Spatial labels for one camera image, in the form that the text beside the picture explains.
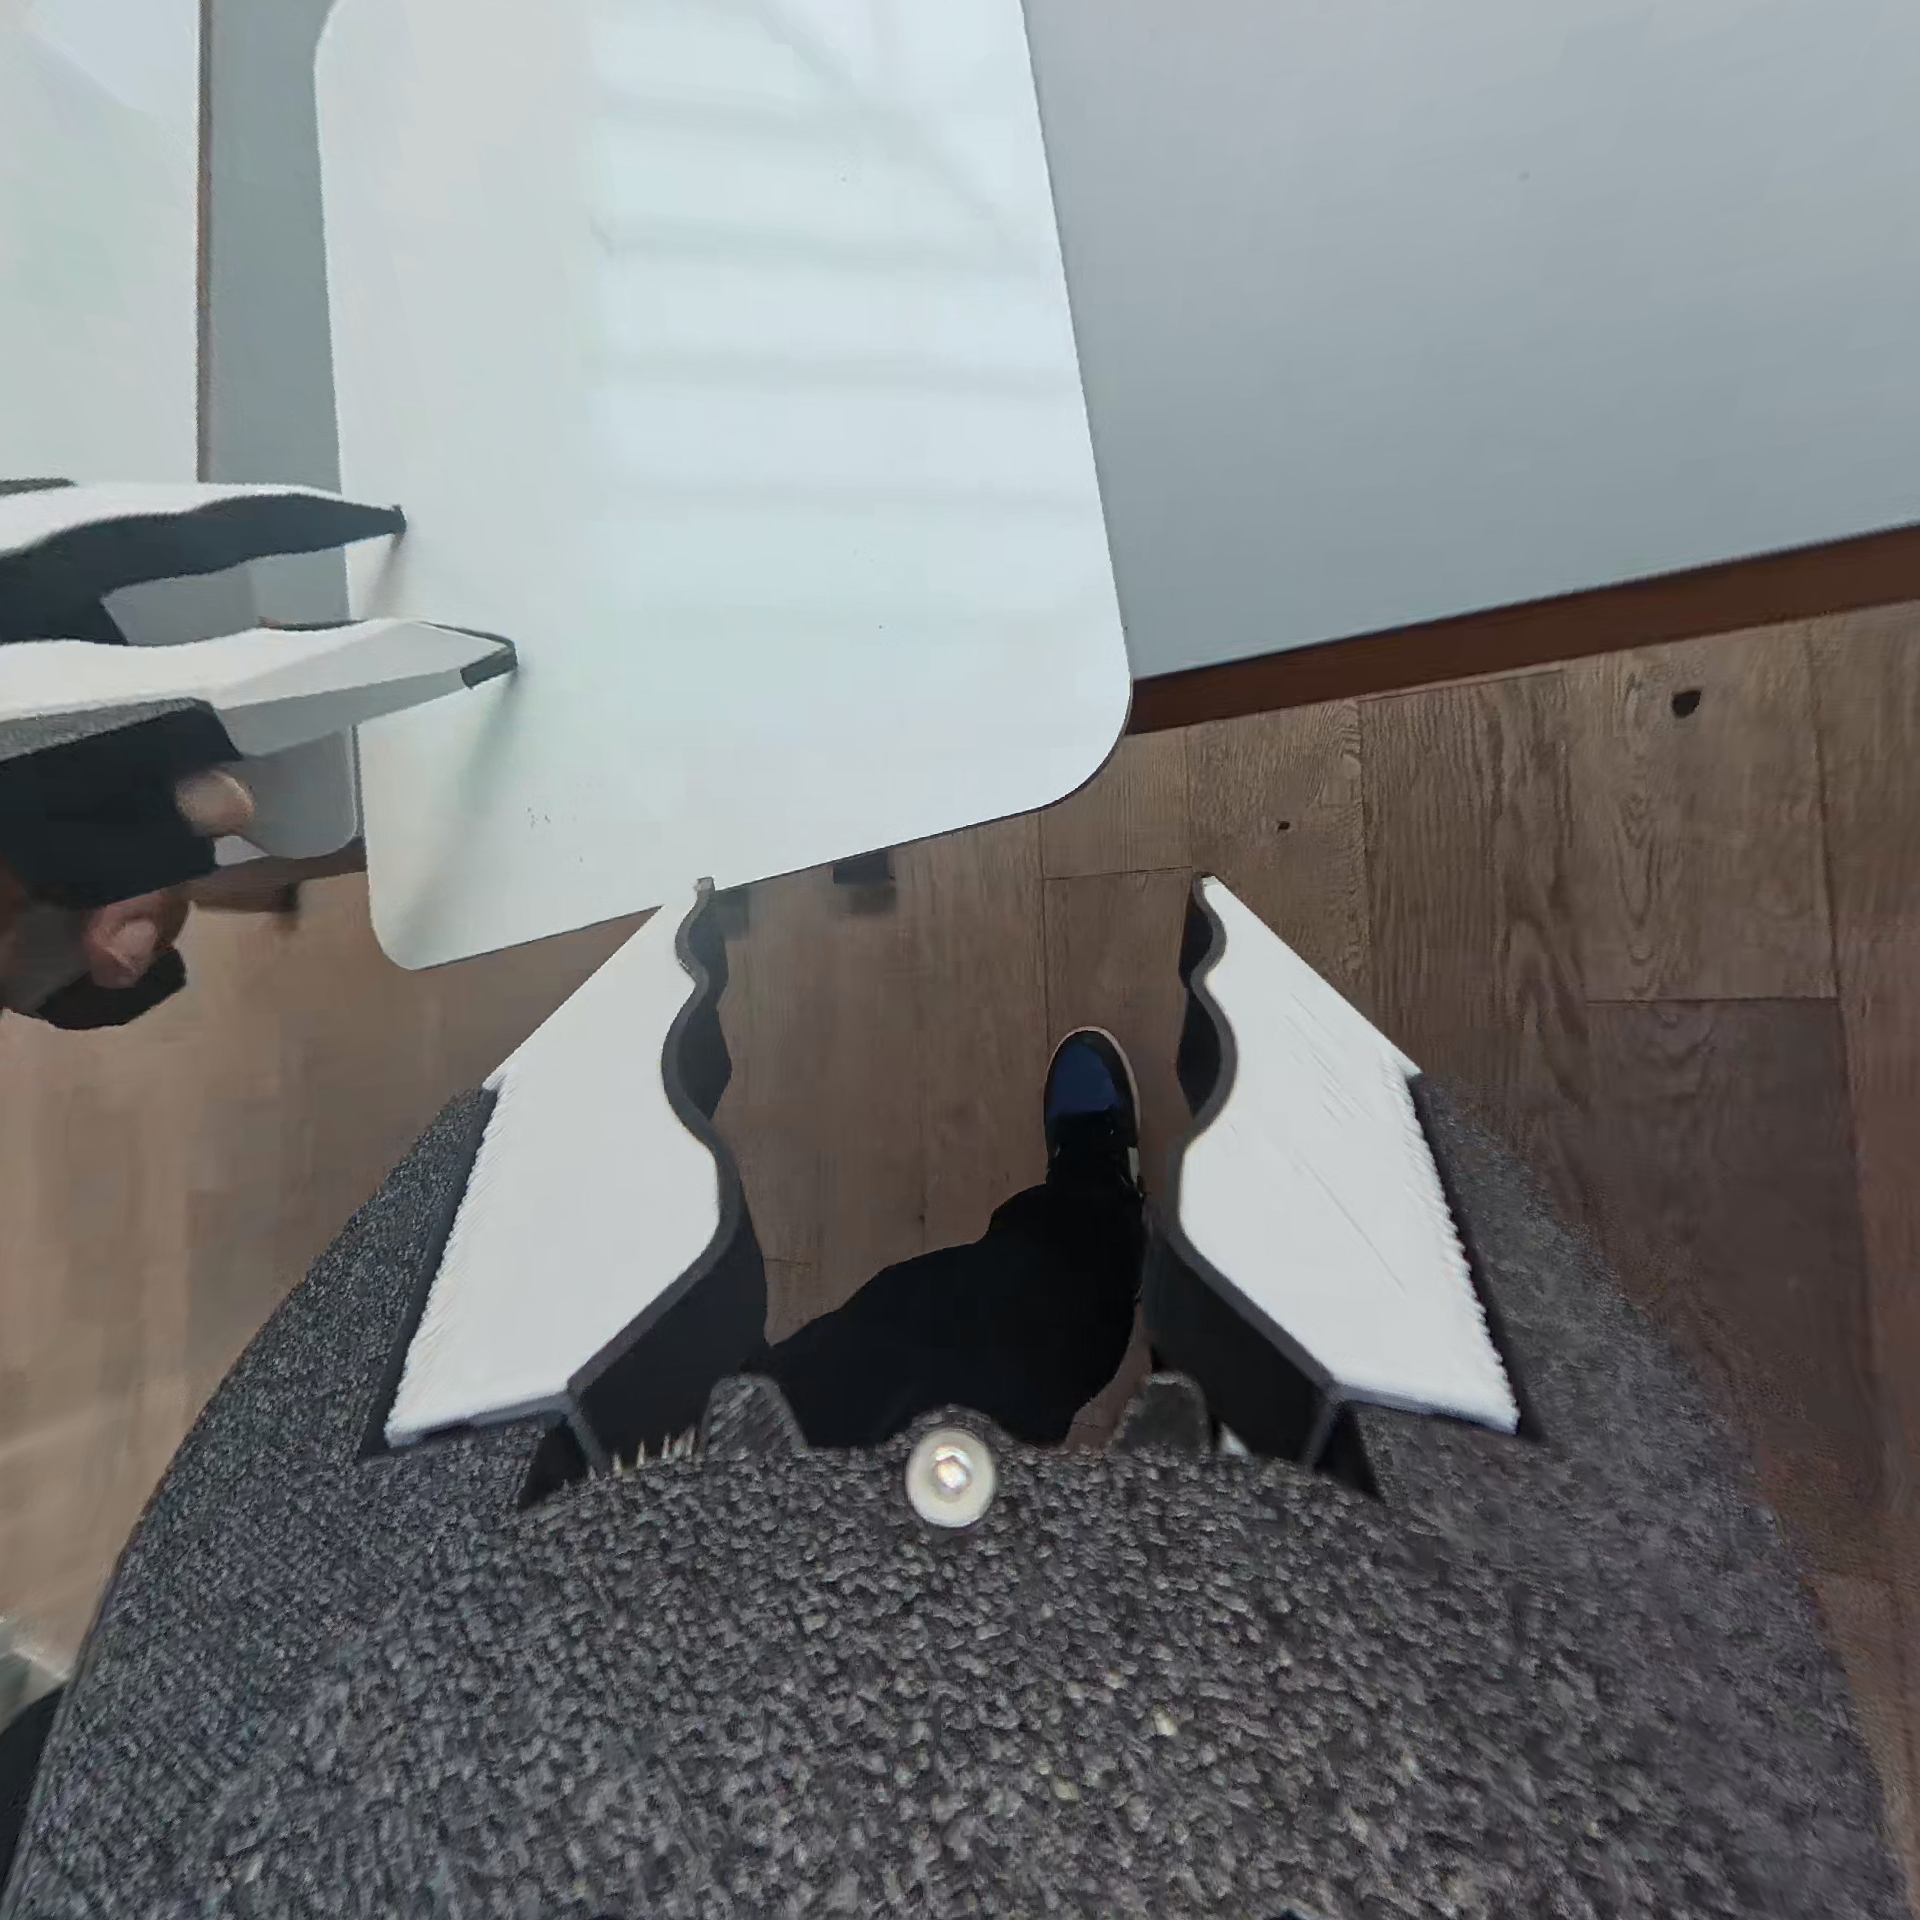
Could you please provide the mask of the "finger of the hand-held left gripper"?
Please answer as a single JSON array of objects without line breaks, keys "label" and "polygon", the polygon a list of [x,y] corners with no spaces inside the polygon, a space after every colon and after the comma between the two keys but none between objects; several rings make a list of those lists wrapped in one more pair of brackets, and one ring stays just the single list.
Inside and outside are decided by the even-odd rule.
[{"label": "finger of the hand-held left gripper", "polygon": [[261,768],[516,667],[517,652],[505,638],[411,619],[256,629],[163,648],[8,643],[5,755],[102,734],[141,714],[213,714],[227,730],[227,746],[246,757],[258,800],[254,826],[225,839],[264,849],[282,802],[260,787]]},{"label": "finger of the hand-held left gripper", "polygon": [[5,486],[2,641],[126,645],[112,609],[121,592],[406,531],[400,506],[300,486]]}]

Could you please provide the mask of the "row of white boards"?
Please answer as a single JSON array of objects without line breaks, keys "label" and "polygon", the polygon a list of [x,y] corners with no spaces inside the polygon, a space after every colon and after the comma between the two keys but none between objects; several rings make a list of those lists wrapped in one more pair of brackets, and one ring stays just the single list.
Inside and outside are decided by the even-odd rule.
[{"label": "row of white boards", "polygon": [[2,6],[7,479],[197,465],[200,6]]}]

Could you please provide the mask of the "person's dark trouser leg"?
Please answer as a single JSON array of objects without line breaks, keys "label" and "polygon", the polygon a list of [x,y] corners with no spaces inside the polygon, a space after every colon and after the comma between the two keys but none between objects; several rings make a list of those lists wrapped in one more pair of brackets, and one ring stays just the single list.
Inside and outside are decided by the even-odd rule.
[{"label": "person's dark trouser leg", "polygon": [[880,1271],[749,1372],[815,1448],[876,1448],[943,1408],[1058,1447],[1122,1367],[1143,1253],[1127,1161],[1063,1159],[982,1236]]}]

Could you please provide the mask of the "white rounded board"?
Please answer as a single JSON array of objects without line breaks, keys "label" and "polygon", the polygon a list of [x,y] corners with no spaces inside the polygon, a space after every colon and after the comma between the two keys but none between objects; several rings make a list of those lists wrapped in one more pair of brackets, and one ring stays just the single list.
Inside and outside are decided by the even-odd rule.
[{"label": "white rounded board", "polygon": [[505,638],[357,744],[428,969],[1039,811],[1130,670],[1021,4],[335,4],[358,619]]}]

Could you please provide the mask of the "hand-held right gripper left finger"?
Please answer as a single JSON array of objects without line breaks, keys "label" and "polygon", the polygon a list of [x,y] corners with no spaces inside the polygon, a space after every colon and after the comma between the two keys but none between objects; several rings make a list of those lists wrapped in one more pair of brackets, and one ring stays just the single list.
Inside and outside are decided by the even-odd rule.
[{"label": "hand-held right gripper left finger", "polygon": [[757,1354],[717,890],[654,910],[492,1070],[393,1360],[384,1452],[541,1431],[533,1491],[670,1456]]}]

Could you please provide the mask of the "person's left hand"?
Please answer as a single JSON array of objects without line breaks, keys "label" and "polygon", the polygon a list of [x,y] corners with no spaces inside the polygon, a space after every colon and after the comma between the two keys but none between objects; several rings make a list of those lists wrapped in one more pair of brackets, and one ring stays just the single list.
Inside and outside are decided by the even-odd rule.
[{"label": "person's left hand", "polygon": [[[246,757],[227,746],[227,767],[178,783],[178,805],[215,843],[254,826]],[[31,900],[5,866],[5,1015],[91,1029],[150,1013],[184,983],[178,935],[193,884],[71,910]]]}]

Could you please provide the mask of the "blue black shoe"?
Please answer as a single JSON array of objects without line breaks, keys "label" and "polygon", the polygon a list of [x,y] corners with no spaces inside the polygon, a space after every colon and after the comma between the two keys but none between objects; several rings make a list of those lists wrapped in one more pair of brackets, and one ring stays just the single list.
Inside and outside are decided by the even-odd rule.
[{"label": "blue black shoe", "polygon": [[1058,1041],[1043,1088],[1043,1138],[1051,1183],[1116,1183],[1139,1196],[1139,1083],[1106,1027]]}]

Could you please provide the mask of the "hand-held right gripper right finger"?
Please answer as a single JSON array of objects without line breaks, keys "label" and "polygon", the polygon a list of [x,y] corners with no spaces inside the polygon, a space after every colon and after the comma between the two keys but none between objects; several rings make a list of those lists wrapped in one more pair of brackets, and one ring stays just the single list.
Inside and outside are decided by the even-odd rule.
[{"label": "hand-held right gripper right finger", "polygon": [[1180,952],[1186,1128],[1143,1278],[1213,1448],[1342,1474],[1358,1417],[1520,1436],[1418,1067],[1215,875]]}]

